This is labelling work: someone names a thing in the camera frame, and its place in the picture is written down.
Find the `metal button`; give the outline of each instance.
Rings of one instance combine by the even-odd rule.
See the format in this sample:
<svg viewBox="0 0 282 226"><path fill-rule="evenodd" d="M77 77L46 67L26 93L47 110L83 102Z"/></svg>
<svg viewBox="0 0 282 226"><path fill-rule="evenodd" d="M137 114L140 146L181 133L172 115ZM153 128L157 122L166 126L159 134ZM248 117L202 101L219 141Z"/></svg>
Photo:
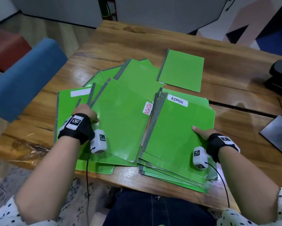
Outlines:
<svg viewBox="0 0 282 226"><path fill-rule="evenodd" d="M157 200L157 201L159 201L160 199L162 199L162 197L156 196L154 199Z"/></svg>

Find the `black wrist strap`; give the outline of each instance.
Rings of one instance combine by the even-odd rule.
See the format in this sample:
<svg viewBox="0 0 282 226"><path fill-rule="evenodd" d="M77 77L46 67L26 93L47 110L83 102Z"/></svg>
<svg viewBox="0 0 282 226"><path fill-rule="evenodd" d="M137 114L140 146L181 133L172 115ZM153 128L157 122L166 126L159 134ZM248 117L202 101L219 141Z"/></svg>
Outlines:
<svg viewBox="0 0 282 226"><path fill-rule="evenodd" d="M91 141L95 137L92 129L90 118L83 113L72 115L59 129L58 139L62 136L69 136L84 144L86 141Z"/></svg>
<svg viewBox="0 0 282 226"><path fill-rule="evenodd" d="M229 138L220 133L213 133L208 138L207 154L214 162L219 163L218 152L221 147L229 146L240 152L239 147Z"/></svg>

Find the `right hand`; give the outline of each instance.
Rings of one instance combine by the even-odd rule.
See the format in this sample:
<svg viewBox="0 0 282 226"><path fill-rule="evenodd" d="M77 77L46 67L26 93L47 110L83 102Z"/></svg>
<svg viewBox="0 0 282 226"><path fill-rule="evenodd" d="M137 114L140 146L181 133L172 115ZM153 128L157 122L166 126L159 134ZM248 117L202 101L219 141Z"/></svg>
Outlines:
<svg viewBox="0 0 282 226"><path fill-rule="evenodd" d="M91 110L91 108L87 104L80 104L77 108L75 108L72 114L75 114L75 113L86 114L90 118L91 122L94 122L94 123L99 122L97 113Z"/></svg>
<svg viewBox="0 0 282 226"><path fill-rule="evenodd" d="M192 126L192 130L196 134L199 134L204 140L207 140L211 134L218 133L215 129L202 130L195 126Z"/></svg>

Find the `person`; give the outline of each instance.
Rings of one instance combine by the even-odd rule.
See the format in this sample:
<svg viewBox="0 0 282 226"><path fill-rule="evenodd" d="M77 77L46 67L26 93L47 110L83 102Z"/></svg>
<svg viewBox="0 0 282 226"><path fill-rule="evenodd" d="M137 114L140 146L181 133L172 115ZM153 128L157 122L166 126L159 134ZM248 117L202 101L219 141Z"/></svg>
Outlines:
<svg viewBox="0 0 282 226"><path fill-rule="evenodd" d="M75 115L89 123L99 121L97 114L85 104L76 108L71 118ZM208 142L211 136L220 135L214 129L192 127L192 130ZM24 182L18 194L0 209L0 226L57 225L56 219L74 176L81 140L77 133L59 135L58 141ZM207 153L221 163L227 185L241 214L225 209L216 221L201 205L123 189L107 215L104 226L282 225L282 188L233 145L215 149L215 152L207 149Z"/></svg>

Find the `red seat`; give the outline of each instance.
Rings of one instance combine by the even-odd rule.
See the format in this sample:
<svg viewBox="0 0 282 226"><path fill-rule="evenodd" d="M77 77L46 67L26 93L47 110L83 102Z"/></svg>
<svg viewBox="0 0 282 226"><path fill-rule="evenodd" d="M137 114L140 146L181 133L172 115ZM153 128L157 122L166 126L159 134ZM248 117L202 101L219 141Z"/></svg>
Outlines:
<svg viewBox="0 0 282 226"><path fill-rule="evenodd" d="M0 30L0 72L5 72L31 49L21 35Z"/></svg>

